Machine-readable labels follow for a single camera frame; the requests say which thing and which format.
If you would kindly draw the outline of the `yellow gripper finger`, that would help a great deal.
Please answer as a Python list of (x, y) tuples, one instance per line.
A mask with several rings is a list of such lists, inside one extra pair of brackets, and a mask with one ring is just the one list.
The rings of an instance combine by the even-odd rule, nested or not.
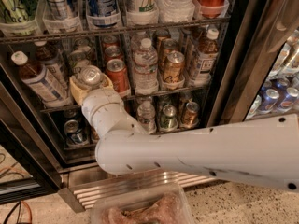
[(106, 74), (103, 74), (102, 75), (102, 78), (101, 78), (101, 87), (102, 88), (113, 88), (113, 83), (112, 81), (110, 80), (110, 78), (106, 75)]
[(92, 90), (90, 86), (86, 85), (75, 76), (69, 78), (69, 87), (71, 94), (78, 105), (83, 104), (87, 94)]

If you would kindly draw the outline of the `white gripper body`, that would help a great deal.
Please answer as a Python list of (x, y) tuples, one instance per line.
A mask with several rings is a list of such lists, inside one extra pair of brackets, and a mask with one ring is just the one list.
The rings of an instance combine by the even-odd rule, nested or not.
[(90, 91), (83, 100), (81, 111), (101, 138), (114, 130), (147, 133), (125, 110), (122, 98), (111, 88)]

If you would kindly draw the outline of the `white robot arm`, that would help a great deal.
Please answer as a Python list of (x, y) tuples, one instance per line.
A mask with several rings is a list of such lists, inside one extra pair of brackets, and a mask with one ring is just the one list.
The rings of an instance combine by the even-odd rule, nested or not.
[(295, 114), (150, 135), (126, 112), (109, 79), (87, 85), (71, 77), (69, 89), (100, 137), (96, 161), (110, 174), (161, 168), (299, 192), (299, 131)]

